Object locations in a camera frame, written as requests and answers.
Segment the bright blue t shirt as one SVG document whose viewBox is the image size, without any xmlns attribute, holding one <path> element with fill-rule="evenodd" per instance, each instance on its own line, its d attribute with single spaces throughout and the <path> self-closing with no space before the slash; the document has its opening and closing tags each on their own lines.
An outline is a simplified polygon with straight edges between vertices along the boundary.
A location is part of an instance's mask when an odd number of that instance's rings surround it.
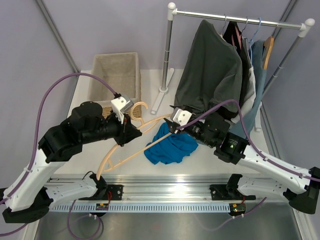
<svg viewBox="0 0 320 240">
<path fill-rule="evenodd" d="M 198 147 L 198 143 L 187 133 L 171 134 L 144 151 L 145 157 L 154 165 L 181 163 Z"/>
</svg>

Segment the light wooden hanger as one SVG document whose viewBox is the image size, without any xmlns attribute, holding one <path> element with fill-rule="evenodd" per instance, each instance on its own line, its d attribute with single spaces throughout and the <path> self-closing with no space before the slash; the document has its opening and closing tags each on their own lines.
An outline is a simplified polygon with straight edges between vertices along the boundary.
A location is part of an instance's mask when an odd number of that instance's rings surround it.
<svg viewBox="0 0 320 240">
<path fill-rule="evenodd" d="M 96 178 L 100 180 L 104 173 L 110 173 L 115 169 L 118 169 L 120 166 L 127 163 L 129 160 L 143 153 L 146 150 L 146 147 L 143 147 L 140 143 L 141 139 L 144 135 L 147 135 L 148 132 L 154 130 L 157 125 L 162 123 L 165 118 L 171 116 L 171 113 L 163 114 L 161 116 L 156 116 L 150 120 L 145 121 L 140 114 L 140 117 L 135 116 L 136 109 L 144 108 L 148 109 L 148 105 L 143 102 L 137 102 L 133 104 L 133 107 L 128 111 L 129 116 L 133 122 L 139 122 L 139 126 L 136 128 L 141 131 L 142 135 L 136 137 L 128 143 L 125 143 L 123 146 L 114 144 L 113 147 L 105 154 L 105 156 L 101 159 L 101 162 L 96 171 Z"/>
</svg>

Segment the dark grey t shirt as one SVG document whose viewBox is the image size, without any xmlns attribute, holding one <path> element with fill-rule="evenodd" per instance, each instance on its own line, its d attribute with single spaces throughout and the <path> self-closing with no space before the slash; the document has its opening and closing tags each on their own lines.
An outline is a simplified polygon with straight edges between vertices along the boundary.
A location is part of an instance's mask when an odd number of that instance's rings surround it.
<svg viewBox="0 0 320 240">
<path fill-rule="evenodd" d="M 202 114 L 229 99 L 244 102 L 243 64 L 236 46 L 225 41 L 214 25 L 202 20 L 180 78 L 175 106 Z"/>
</svg>

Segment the white plastic hanger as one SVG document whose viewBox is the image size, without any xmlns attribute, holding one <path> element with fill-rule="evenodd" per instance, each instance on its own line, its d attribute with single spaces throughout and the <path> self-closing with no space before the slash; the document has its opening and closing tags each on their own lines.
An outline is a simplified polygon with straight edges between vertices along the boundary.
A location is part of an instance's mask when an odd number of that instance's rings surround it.
<svg viewBox="0 0 320 240">
<path fill-rule="evenodd" d="M 221 30 L 221 33 L 220 33 L 220 37 L 221 37 L 221 38 L 223 38 L 226 25 L 227 25 L 227 16 L 224 14 L 224 25 L 223 25 L 222 30 Z"/>
</svg>

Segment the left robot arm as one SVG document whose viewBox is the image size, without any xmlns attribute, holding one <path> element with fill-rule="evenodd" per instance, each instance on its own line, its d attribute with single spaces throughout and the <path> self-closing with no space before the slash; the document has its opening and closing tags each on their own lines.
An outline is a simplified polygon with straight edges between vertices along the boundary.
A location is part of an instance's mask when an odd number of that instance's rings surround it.
<svg viewBox="0 0 320 240">
<path fill-rule="evenodd" d="M 61 124 L 51 127 L 38 143 L 33 167 L 26 180 L 10 195 L 13 187 L 0 190 L 6 209 L 2 216 L 7 224 L 28 224 L 45 216 L 55 206 L 74 200 L 102 200 L 108 185 L 102 177 L 89 177 L 63 186 L 46 187 L 53 173 L 82 152 L 83 145 L 114 139 L 120 146 L 140 137 L 142 132 L 128 114 L 120 122 L 115 113 L 104 118 L 102 107 L 84 102 L 74 108 Z"/>
</svg>

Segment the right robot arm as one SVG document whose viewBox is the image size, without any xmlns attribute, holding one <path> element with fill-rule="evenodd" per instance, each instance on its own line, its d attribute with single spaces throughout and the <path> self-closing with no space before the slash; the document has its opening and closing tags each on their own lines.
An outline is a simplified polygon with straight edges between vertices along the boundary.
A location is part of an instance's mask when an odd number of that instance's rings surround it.
<svg viewBox="0 0 320 240">
<path fill-rule="evenodd" d="M 266 178 L 252 178 L 233 173 L 225 185 L 211 185 L 213 200 L 255 200 L 257 197 L 282 200 L 293 209 L 313 215 L 320 195 L 320 169 L 306 169 L 269 155 L 247 139 L 228 131 L 229 124 L 216 113 L 204 122 L 188 127 L 191 114 L 179 109 L 176 119 L 166 119 L 173 134 L 186 133 L 198 142 L 214 149 L 214 155 L 225 163 L 242 166 L 263 174 Z"/>
</svg>

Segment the pink hanger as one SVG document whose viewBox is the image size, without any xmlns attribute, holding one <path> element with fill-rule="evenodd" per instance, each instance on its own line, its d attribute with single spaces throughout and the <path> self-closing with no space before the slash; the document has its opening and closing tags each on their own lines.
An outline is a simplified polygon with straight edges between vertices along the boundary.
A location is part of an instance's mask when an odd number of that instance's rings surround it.
<svg viewBox="0 0 320 240">
<path fill-rule="evenodd" d="M 242 32 L 240 31 L 238 24 L 236 22 L 233 23 L 233 32 L 231 35 L 231 43 L 234 47 L 237 47 L 239 50 L 242 48 Z"/>
</svg>

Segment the black t shirt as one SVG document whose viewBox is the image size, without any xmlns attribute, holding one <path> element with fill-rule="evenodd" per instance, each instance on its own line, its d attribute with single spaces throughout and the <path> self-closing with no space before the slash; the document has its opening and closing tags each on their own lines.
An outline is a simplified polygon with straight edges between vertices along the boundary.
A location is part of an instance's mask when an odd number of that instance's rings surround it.
<svg viewBox="0 0 320 240">
<path fill-rule="evenodd" d="M 234 22 L 235 21 L 230 21 L 228 23 L 227 28 L 223 34 L 223 39 L 231 45 L 232 45 L 232 33 L 234 30 L 234 26 L 233 26 Z M 249 78 L 246 76 L 247 73 L 249 72 L 249 66 L 245 63 L 245 53 L 243 50 L 243 45 L 241 47 L 241 50 L 239 50 L 236 46 L 235 46 L 235 49 L 236 49 L 236 52 L 238 53 L 238 55 L 241 59 L 241 63 L 242 63 L 242 83 L 241 83 L 241 90 L 240 90 L 240 97 L 239 97 L 239 106 L 242 107 L 242 105 L 244 103 L 244 98 L 245 98 L 245 91 L 247 90 L 247 83 L 249 80 Z"/>
</svg>

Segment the steel blue t shirt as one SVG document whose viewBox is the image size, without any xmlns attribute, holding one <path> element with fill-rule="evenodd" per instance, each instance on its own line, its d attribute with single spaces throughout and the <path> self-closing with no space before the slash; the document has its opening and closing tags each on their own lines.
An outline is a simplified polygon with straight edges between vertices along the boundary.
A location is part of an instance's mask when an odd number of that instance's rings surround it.
<svg viewBox="0 0 320 240">
<path fill-rule="evenodd" d="M 264 69 L 264 41 L 258 40 L 252 45 L 253 56 L 253 72 L 255 76 L 255 90 L 256 98 L 253 103 L 252 109 L 243 117 L 243 122 L 247 133 L 249 134 L 255 125 L 256 115 L 260 109 L 260 103 L 262 101 L 262 95 L 265 87 L 265 81 L 267 76 L 267 70 Z"/>
</svg>

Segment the brown wooden hanger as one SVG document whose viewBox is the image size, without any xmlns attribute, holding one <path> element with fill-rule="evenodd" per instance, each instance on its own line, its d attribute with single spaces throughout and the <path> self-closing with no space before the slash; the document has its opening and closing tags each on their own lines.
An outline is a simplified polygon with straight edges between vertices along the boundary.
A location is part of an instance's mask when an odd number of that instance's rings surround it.
<svg viewBox="0 0 320 240">
<path fill-rule="evenodd" d="M 268 68 L 270 56 L 271 56 L 273 46 L 274 46 L 274 41 L 275 41 L 274 37 L 270 36 L 263 43 L 263 46 L 264 46 L 263 69 L 264 70 L 267 70 L 267 68 Z"/>
</svg>

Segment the wicker laundry basket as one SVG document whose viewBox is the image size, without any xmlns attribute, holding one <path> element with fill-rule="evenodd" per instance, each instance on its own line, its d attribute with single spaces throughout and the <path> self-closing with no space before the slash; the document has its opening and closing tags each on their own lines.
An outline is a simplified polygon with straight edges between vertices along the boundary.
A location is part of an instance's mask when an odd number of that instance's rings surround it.
<svg viewBox="0 0 320 240">
<path fill-rule="evenodd" d="M 129 97 L 134 103 L 141 101 L 141 72 L 136 52 L 97 54 L 91 74 L 110 85 L 117 93 Z M 87 99 L 102 106 L 102 115 L 110 115 L 114 95 L 102 83 L 90 80 Z"/>
</svg>

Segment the metal clothes rack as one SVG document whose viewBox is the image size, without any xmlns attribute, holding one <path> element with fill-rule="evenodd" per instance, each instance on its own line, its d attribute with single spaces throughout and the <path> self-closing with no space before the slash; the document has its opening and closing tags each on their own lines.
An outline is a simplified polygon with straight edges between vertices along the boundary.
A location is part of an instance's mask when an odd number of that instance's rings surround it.
<svg viewBox="0 0 320 240">
<path fill-rule="evenodd" d="M 307 36 L 311 28 L 315 25 L 315 20 L 313 18 L 308 18 L 307 20 L 305 20 L 304 23 L 300 23 L 300 24 L 285 22 L 285 20 L 288 19 L 288 17 L 290 16 L 291 12 L 293 11 L 297 3 L 298 2 L 296 0 L 289 1 L 279 21 L 266 21 L 266 20 L 261 20 L 259 18 L 253 19 L 248 17 L 179 10 L 176 7 L 175 3 L 170 2 L 167 5 L 167 29 L 166 29 L 166 38 L 165 38 L 165 48 L 164 48 L 162 80 L 161 80 L 161 85 L 159 87 L 158 95 L 156 97 L 155 103 L 150 113 L 152 115 L 157 114 L 160 108 L 160 105 L 162 103 L 162 100 L 164 99 L 164 96 L 169 92 L 168 85 L 175 72 L 174 68 L 169 68 L 170 45 L 171 45 L 171 38 L 172 38 L 173 21 L 175 16 L 186 16 L 186 17 L 194 17 L 194 18 L 209 19 L 209 20 L 219 20 L 219 21 L 225 21 L 225 22 L 229 21 L 229 22 L 244 23 L 246 25 L 247 24 L 257 25 L 259 28 L 261 26 L 273 27 L 275 28 L 275 30 L 273 31 L 273 34 L 271 35 L 273 38 L 276 38 L 282 29 L 298 30 L 299 34 L 297 35 L 296 39 L 290 46 L 289 50 L 283 57 L 282 61 L 280 62 L 280 64 L 278 65 L 278 67 L 276 68 L 276 70 L 268 80 L 267 84 L 265 85 L 263 94 L 262 94 L 262 96 L 264 97 L 266 93 L 269 91 L 274 80 L 279 76 L 279 73 L 284 68 L 284 65 L 292 55 L 294 49 L 301 42 L 301 40 Z"/>
</svg>

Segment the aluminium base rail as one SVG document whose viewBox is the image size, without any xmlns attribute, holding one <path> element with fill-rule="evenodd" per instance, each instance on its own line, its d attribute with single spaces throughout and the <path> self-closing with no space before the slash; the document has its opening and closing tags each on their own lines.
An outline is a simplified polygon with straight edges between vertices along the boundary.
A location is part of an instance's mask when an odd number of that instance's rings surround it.
<svg viewBox="0 0 320 240">
<path fill-rule="evenodd" d="M 230 174 L 133 176 L 104 175 L 107 191 L 94 198 L 81 195 L 78 201 L 112 203 L 205 203 L 216 200 L 211 185 L 226 185 Z"/>
</svg>

